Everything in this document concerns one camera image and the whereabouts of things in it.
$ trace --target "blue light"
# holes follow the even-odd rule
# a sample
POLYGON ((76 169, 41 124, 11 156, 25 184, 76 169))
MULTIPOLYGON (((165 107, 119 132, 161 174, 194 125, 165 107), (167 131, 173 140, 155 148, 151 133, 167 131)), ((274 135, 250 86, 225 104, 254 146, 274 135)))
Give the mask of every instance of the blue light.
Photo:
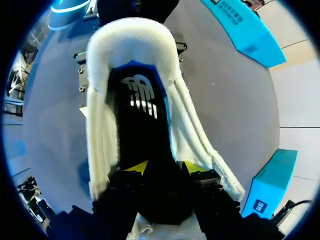
POLYGON ((69 8, 65 8, 65 9, 55 9, 53 6, 51 7, 51 11, 53 13, 57 13, 57 14, 63 14, 63 13, 68 13, 68 12, 72 12, 72 11, 75 11, 75 10, 78 10, 78 9, 81 9, 83 8, 84 6, 86 6, 88 3, 90 3, 91 0, 87 0, 85 1, 84 3, 81 3, 77 6, 72 6, 72 7, 69 7, 69 8))

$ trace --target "black cable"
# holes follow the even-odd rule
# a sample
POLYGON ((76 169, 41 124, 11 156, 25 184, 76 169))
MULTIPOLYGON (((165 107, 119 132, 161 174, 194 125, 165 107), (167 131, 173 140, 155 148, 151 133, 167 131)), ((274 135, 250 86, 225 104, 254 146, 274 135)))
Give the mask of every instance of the black cable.
POLYGON ((299 201, 299 202, 293 204, 292 206, 288 207, 287 210, 289 211, 290 209, 294 209, 296 206, 299 206, 299 205, 301 205, 301 204, 311 204, 311 203, 312 203, 312 200, 299 201))
POLYGON ((296 206, 299 206, 301 204, 311 204, 311 203, 312 203, 312 200, 299 201, 299 202, 287 207, 286 210, 283 212, 283 214, 281 214, 280 216, 274 217, 271 221, 275 224, 278 224, 278 221, 281 220, 291 209, 294 209, 296 206))

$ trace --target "yellow tape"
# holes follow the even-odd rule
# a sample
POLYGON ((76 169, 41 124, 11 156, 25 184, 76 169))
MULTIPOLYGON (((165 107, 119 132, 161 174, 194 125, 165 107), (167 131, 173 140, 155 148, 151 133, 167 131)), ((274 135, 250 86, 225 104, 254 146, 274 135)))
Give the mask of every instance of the yellow tape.
POLYGON ((130 167, 130 168, 126 169, 125 171, 137 171, 143 175, 144 171, 146 169, 147 163, 148 163, 148 160, 144 161, 142 163, 139 163, 138 165, 135 165, 133 167, 130 167))
POLYGON ((185 161, 185 166, 186 168, 188 169, 188 172, 191 174, 191 173, 195 173, 197 171, 200 171, 200 172, 206 172, 208 170, 206 169, 203 169, 202 167, 198 166, 198 165, 195 165, 189 161, 185 161))

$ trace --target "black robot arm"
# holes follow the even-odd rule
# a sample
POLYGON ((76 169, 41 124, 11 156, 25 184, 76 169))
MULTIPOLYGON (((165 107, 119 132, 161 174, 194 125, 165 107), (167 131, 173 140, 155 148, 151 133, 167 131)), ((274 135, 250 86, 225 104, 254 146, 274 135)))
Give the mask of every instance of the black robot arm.
MULTIPOLYGON (((221 177, 214 170, 189 172, 182 163, 182 171, 188 176, 187 196, 208 240, 281 240, 285 237, 269 219, 255 213, 243 218, 239 213, 240 203, 233 201, 224 190, 221 177)), ((77 239, 84 236, 83 239, 88 240, 125 240, 140 209, 142 185, 141 172, 118 170, 106 191, 93 202, 93 214, 76 206, 69 214, 60 213, 50 224, 49 238, 61 239, 66 237, 66 232, 71 232, 77 239)))

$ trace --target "new balance logo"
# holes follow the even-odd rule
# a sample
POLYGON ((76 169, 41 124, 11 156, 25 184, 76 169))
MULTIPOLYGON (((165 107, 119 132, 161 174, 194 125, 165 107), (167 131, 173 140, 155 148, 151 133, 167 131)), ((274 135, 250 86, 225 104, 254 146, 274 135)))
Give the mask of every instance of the new balance logo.
POLYGON ((157 106, 150 102, 155 98, 150 81, 145 76, 137 74, 133 77, 125 77, 121 83, 127 84, 130 90, 135 91, 135 94, 130 96, 130 105, 136 105, 138 110, 142 106, 145 113, 148 110, 149 115, 157 119, 157 106))

